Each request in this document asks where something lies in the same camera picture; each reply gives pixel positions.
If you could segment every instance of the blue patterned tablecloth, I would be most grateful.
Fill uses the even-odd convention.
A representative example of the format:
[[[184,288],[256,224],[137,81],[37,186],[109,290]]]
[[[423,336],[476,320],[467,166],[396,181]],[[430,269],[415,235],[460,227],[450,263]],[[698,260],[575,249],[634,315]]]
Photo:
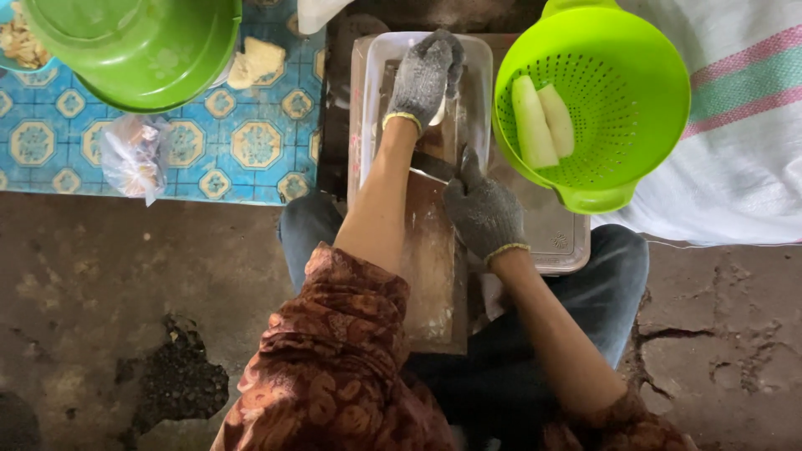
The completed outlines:
[[[243,6],[241,37],[284,47],[284,67],[248,90],[224,84],[164,113],[172,130],[160,197],[282,205],[314,186],[326,32],[298,33],[296,0],[256,3]],[[103,179],[98,138],[122,114],[66,66],[7,73],[0,79],[0,190],[120,196]]]

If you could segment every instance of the pink stripe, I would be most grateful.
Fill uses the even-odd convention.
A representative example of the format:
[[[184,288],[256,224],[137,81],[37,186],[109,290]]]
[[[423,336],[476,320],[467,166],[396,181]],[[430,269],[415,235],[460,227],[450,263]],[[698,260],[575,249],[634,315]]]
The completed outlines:
[[[750,64],[763,61],[772,55],[776,55],[781,51],[786,51],[789,48],[799,45],[802,45],[802,25],[788,28],[785,31],[773,35],[771,38],[760,41],[744,51],[740,51],[725,59],[716,61],[710,66],[699,69],[691,75],[691,89],[696,89],[726,74],[740,71]]]
[[[685,127],[685,131],[680,140],[690,138],[702,132],[709,132],[714,128],[723,127],[737,120],[746,119],[749,116],[767,112],[768,110],[773,110],[774,108],[779,108],[784,105],[793,104],[800,100],[802,100],[802,86],[791,87],[785,91],[767,95],[762,99],[757,99],[754,102],[733,108],[728,112],[723,112],[705,120],[700,120],[699,122],[692,122]]]

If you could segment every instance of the colander handle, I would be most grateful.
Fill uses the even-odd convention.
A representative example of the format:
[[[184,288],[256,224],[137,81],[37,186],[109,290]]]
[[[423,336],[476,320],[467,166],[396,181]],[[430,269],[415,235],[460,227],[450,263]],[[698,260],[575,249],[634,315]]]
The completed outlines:
[[[541,19],[561,13],[562,11],[582,8],[585,6],[596,6],[601,8],[614,8],[620,10],[621,7],[615,0],[549,0],[543,7]]]
[[[579,214],[600,214],[629,204],[636,186],[638,181],[612,189],[589,191],[555,187],[555,191],[566,209]]]

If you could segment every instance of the striped fabric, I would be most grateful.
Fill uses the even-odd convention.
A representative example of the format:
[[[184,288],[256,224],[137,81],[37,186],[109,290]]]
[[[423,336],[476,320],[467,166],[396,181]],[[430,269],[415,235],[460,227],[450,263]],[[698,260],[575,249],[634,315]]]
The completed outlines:
[[[691,88],[682,139],[802,100],[802,25],[696,71]]]

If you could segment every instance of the gray work glove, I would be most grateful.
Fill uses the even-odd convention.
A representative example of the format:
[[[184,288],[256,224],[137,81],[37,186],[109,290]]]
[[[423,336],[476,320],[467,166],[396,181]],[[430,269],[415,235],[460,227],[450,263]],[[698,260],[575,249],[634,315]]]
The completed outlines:
[[[415,121],[418,133],[434,119],[443,93],[453,99],[462,75],[465,51],[457,38],[437,30],[415,44],[403,57],[395,75],[395,88],[382,128],[391,117]]]
[[[529,250],[523,207],[506,186],[482,175],[472,148],[465,149],[460,175],[448,182],[443,200],[462,242],[485,265],[507,249]]]

